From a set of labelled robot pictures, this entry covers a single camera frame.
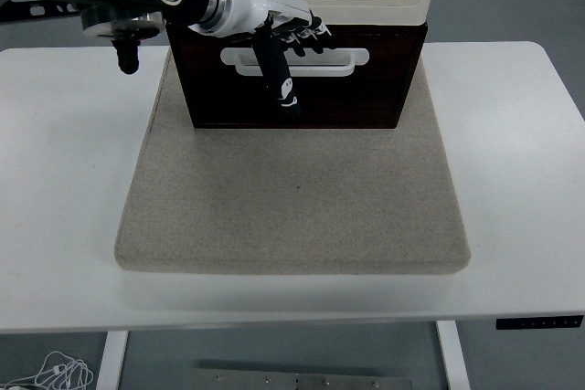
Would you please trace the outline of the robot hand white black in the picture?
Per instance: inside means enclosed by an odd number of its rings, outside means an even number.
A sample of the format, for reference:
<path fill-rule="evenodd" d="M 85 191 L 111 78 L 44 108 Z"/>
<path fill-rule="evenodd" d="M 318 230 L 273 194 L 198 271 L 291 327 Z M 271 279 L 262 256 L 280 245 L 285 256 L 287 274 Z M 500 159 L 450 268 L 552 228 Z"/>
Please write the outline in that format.
<path fill-rule="evenodd" d="M 304 0 L 209 0 L 198 23 L 189 27 L 209 37 L 249 40 L 269 93 L 292 118 L 301 116 L 284 51 L 302 57 L 308 47 L 321 54 L 335 40 Z"/>

